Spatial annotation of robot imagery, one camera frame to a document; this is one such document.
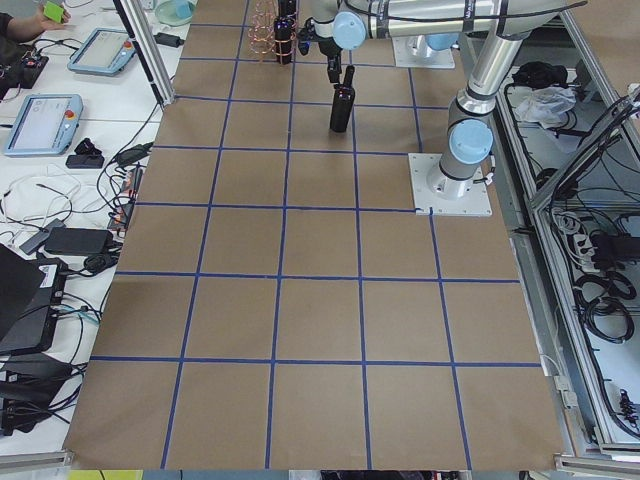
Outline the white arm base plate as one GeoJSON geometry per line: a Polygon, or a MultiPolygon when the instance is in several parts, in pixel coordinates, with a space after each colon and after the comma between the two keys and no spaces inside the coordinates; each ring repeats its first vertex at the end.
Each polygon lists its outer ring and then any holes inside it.
{"type": "Polygon", "coordinates": [[[480,166],[474,176],[458,181],[440,169],[441,154],[410,153],[409,173],[417,215],[490,217],[488,187],[480,166]]]}
{"type": "Polygon", "coordinates": [[[457,40],[457,33],[396,37],[395,64],[406,68],[454,69],[452,47],[457,40]]]}

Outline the person hand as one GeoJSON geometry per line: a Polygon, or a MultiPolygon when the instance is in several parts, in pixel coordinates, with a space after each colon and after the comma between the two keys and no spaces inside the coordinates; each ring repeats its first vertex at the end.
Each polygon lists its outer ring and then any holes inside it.
{"type": "Polygon", "coordinates": [[[69,23],[70,19],[71,15],[66,9],[62,10],[61,19],[59,21],[47,17],[44,13],[44,8],[39,8],[33,16],[33,22],[36,30],[40,33],[50,30],[61,30],[69,23]]]}

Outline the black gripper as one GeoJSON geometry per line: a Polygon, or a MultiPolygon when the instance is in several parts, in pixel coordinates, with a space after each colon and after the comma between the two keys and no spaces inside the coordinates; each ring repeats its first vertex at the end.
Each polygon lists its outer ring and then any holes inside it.
{"type": "Polygon", "coordinates": [[[332,37],[322,37],[317,29],[317,24],[312,18],[307,18],[304,24],[297,30],[297,46],[299,53],[306,56],[312,43],[319,45],[320,52],[327,57],[327,75],[331,84],[339,84],[342,74],[341,56],[342,49],[335,43],[332,37]]]}

